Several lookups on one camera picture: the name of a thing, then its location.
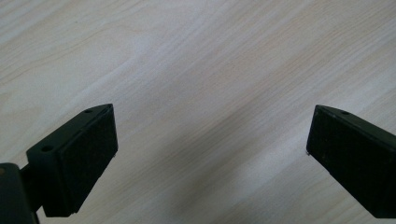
wood tabletop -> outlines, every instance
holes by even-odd
[[[396,1],[0,2],[0,162],[113,104],[119,152],[42,223],[395,223],[305,153],[315,105],[396,134]]]

light wood grain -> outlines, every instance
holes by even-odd
[[[0,2],[0,162],[106,103],[120,151],[42,223],[395,223],[305,155],[315,105],[396,133],[394,0]]]

black plastic part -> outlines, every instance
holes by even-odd
[[[27,151],[47,217],[84,203],[118,149],[113,105],[85,110]]]
[[[0,200],[1,224],[38,224],[16,164],[0,163]]]
[[[317,105],[307,152],[374,217],[396,218],[396,136]]]

black block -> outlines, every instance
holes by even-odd
[[[306,149],[374,217],[396,217],[396,136],[317,105]]]
[[[84,203],[118,150],[112,105],[85,110],[27,151],[47,217],[68,217]]]

